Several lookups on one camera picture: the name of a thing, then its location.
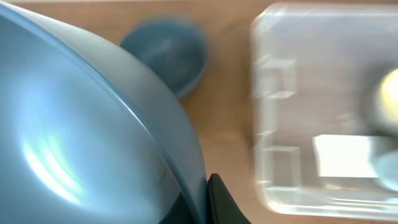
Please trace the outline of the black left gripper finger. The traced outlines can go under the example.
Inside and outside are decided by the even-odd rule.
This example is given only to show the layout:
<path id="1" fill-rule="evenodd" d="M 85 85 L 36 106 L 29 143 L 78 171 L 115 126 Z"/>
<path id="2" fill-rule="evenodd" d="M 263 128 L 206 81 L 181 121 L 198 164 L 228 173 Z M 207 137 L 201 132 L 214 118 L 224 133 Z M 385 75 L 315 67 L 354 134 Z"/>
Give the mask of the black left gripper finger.
<path id="1" fill-rule="evenodd" d="M 239 209 L 219 174 L 213 173 L 207 183 L 208 223 L 251 224 Z"/>

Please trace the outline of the dark blue bowl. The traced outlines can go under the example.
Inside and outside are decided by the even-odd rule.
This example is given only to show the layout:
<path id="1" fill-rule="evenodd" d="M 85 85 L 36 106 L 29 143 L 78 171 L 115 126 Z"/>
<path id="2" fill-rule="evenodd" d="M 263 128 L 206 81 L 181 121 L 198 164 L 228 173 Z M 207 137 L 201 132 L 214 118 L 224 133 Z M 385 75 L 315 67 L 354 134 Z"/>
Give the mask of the dark blue bowl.
<path id="1" fill-rule="evenodd" d="M 203 30 L 178 17 L 144 21 L 119 46 L 147 65 L 178 98 L 195 89 L 208 63 Z"/>
<path id="2" fill-rule="evenodd" d="M 1 222 L 205 223 L 206 178 L 177 97 L 87 30 L 1 3 Z"/>

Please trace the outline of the light blue cup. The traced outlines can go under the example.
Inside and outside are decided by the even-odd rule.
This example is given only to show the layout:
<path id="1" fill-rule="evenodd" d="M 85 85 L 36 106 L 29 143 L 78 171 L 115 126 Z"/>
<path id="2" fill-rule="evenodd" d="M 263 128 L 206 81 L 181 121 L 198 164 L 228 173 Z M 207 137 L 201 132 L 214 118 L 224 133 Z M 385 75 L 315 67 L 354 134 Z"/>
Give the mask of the light blue cup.
<path id="1" fill-rule="evenodd" d="M 373 162 L 376 182 L 383 188 L 397 191 L 397 151 L 385 153 Z"/>

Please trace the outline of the small yellow bowl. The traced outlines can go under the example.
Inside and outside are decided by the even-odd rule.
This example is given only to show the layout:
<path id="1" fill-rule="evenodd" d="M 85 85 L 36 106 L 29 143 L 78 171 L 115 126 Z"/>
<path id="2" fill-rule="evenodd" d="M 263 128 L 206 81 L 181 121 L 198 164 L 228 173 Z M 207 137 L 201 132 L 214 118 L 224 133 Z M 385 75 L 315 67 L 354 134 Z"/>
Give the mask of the small yellow bowl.
<path id="1" fill-rule="evenodd" d="M 385 132 L 397 135 L 397 69 L 387 73 L 373 95 L 374 123 Z"/>

